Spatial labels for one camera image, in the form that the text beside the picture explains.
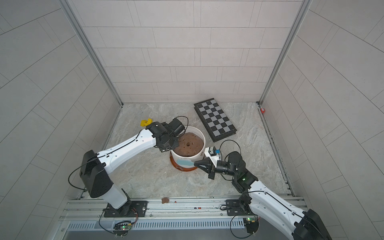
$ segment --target orange bucket base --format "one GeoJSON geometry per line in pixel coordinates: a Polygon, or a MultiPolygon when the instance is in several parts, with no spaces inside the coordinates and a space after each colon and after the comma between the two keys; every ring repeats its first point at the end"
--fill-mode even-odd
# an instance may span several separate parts
{"type": "Polygon", "coordinates": [[[182,167],[182,166],[180,166],[180,165],[178,165],[176,162],[175,162],[175,160],[173,159],[173,157],[172,157],[172,153],[169,153],[169,158],[170,158],[170,162],[172,163],[172,165],[176,168],[176,169],[178,169],[178,170],[180,170],[180,171],[183,171],[183,172],[190,172],[190,171],[193,171],[193,170],[195,170],[197,167],[190,167],[190,168],[187,168],[187,167],[182,167]]]}

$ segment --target black cable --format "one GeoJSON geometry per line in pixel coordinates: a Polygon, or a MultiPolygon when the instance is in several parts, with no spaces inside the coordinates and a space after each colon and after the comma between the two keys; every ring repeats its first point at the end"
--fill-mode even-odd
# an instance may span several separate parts
{"type": "Polygon", "coordinates": [[[177,135],[176,137],[182,137],[187,132],[187,128],[188,128],[188,124],[189,124],[189,119],[186,116],[177,116],[175,118],[179,118],[179,117],[184,117],[184,118],[187,119],[187,126],[185,127],[184,132],[179,134],[179,135],[177,135]]]}
{"type": "Polygon", "coordinates": [[[238,216],[238,215],[233,216],[233,218],[231,219],[231,222],[229,223],[229,229],[231,230],[232,235],[233,235],[235,238],[238,238],[238,239],[245,239],[245,238],[251,236],[252,234],[250,234],[250,235],[248,235],[248,236],[246,236],[246,237],[238,237],[238,236],[235,236],[235,235],[234,235],[234,233],[232,232],[232,228],[231,228],[231,226],[232,226],[232,220],[233,220],[236,216],[238,216]]]}
{"type": "Polygon", "coordinates": [[[77,189],[80,189],[80,190],[87,191],[87,189],[79,188],[79,187],[76,187],[76,186],[72,185],[72,183],[70,182],[70,177],[71,177],[71,175],[72,175],[74,172],[76,172],[76,170],[78,170],[78,169],[81,168],[82,166],[86,165],[86,164],[89,163],[89,162],[95,161],[96,159],[99,159],[99,158],[101,158],[101,157],[105,157],[105,155],[100,156],[100,157],[96,157],[96,158],[90,160],[90,159],[92,158],[92,157],[91,157],[90,159],[88,159],[88,161],[87,161],[85,164],[83,164],[83,165],[81,165],[80,167],[78,167],[78,168],[76,168],[75,170],[73,170],[73,172],[71,172],[71,174],[68,176],[68,183],[69,183],[72,187],[74,187],[74,188],[77,188],[77,189]]]}
{"type": "Polygon", "coordinates": [[[101,213],[101,215],[100,215],[100,217],[99,217],[99,226],[101,226],[101,228],[104,229],[104,230],[106,230],[107,232],[109,232],[109,233],[115,235],[113,232],[111,232],[111,231],[105,229],[105,228],[100,224],[100,219],[101,219],[101,216],[103,215],[103,213],[104,213],[104,211],[101,213]]]}

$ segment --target marble floor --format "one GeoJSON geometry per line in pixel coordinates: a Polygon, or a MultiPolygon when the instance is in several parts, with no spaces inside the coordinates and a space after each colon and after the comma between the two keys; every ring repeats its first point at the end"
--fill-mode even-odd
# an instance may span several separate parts
{"type": "MultiPolygon", "coordinates": [[[[247,169],[272,191],[288,193],[256,104],[219,104],[237,128],[237,133],[226,139],[238,142],[247,169]]],[[[142,129],[141,120],[151,118],[153,121],[169,123],[174,117],[184,115],[189,118],[190,126],[203,132],[206,146],[218,149],[225,139],[213,143],[193,107],[191,103],[126,104],[117,119],[107,148],[137,134],[142,129]]],[[[224,156],[237,150],[237,145],[231,141],[222,146],[224,156]]],[[[110,177],[131,198],[239,195],[231,182],[223,180],[218,174],[215,180],[211,180],[200,169],[191,172],[177,170],[171,165],[169,152],[160,153],[157,148],[147,149],[134,156],[112,172],[110,177]]]]}

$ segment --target checkered board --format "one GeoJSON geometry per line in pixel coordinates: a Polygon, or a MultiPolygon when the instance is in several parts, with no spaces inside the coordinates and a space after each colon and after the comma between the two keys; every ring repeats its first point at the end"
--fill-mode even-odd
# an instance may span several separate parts
{"type": "Polygon", "coordinates": [[[194,105],[197,115],[214,142],[236,133],[236,128],[214,98],[194,105]]]}

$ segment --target gray tile wall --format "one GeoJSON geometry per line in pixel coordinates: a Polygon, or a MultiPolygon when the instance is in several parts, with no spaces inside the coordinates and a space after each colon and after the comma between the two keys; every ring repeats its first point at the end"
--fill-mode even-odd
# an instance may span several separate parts
{"type": "Polygon", "coordinates": [[[258,101],[301,1],[69,0],[122,100],[258,101]]]}
{"type": "Polygon", "coordinates": [[[41,240],[119,105],[56,1],[5,0],[0,14],[0,239],[41,240]]]}
{"type": "Polygon", "coordinates": [[[334,239],[384,239],[383,32],[383,1],[313,0],[264,103],[296,194],[334,239]]]}

